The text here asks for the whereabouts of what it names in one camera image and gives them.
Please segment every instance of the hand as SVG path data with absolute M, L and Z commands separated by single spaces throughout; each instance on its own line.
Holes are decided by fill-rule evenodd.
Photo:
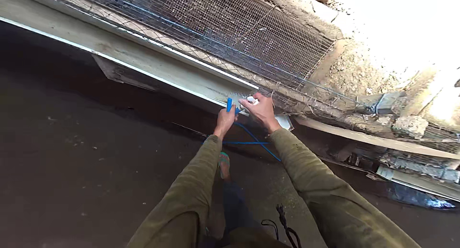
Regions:
M 273 112 L 273 101 L 270 97 L 265 97 L 261 93 L 253 95 L 254 98 L 259 100 L 259 103 L 253 105 L 246 99 L 239 99 L 239 103 L 242 104 L 249 112 L 259 119 L 263 126 L 268 129 L 268 133 L 272 134 L 275 130 L 280 129 L 281 126 L 275 119 Z
M 219 112 L 219 116 L 217 117 L 217 126 L 214 129 L 214 135 L 216 135 L 219 139 L 224 139 L 225 134 L 233 125 L 233 122 L 236 122 L 238 115 L 235 115 L 235 108 L 236 105 L 232 105 L 229 112 L 227 112 L 227 108 L 223 108 Z

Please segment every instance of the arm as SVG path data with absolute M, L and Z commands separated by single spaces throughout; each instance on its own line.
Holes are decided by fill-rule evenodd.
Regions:
M 206 226 L 222 139 L 235 119 L 235 106 L 220 111 L 214 134 L 142 222 L 128 248 L 196 246 Z
M 329 247 L 419 247 L 348 183 L 335 176 L 292 133 L 279 126 L 272 117 L 271 98 L 256 95 L 257 105 L 240 102 L 268 128 L 296 191 Z

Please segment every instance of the dark pants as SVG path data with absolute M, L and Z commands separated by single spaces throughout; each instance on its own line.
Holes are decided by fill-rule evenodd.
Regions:
M 239 227 L 259 227 L 244 204 L 243 190 L 235 182 L 224 181 L 223 204 L 225 217 L 224 236 L 221 240 L 205 237 L 199 248 L 220 248 L 229 245 L 227 234 Z
M 259 227 L 244 204 L 243 189 L 235 182 L 224 182 L 223 189 L 225 231 L 224 236 L 235 228 Z

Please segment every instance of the wrist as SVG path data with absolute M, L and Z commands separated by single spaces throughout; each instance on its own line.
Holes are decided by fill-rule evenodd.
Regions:
M 222 140 L 224 139 L 225 132 L 221 128 L 216 127 L 213 135 L 216 135 L 220 140 Z
M 268 130 L 268 134 L 272 134 L 274 131 L 281 128 L 281 125 L 275 119 L 275 117 L 268 119 L 267 122 L 264 123 L 264 125 Z

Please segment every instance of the person's left hand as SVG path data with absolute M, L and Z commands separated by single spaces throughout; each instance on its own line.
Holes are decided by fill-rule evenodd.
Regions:
M 219 137 L 219 139 L 224 139 L 225 134 L 233 125 L 233 122 L 236 122 L 238 115 L 235 116 L 235 109 L 236 105 L 232 105 L 229 112 L 227 112 L 227 108 L 223 108 L 219 112 L 219 116 L 217 117 L 217 126 L 214 129 L 214 135 Z

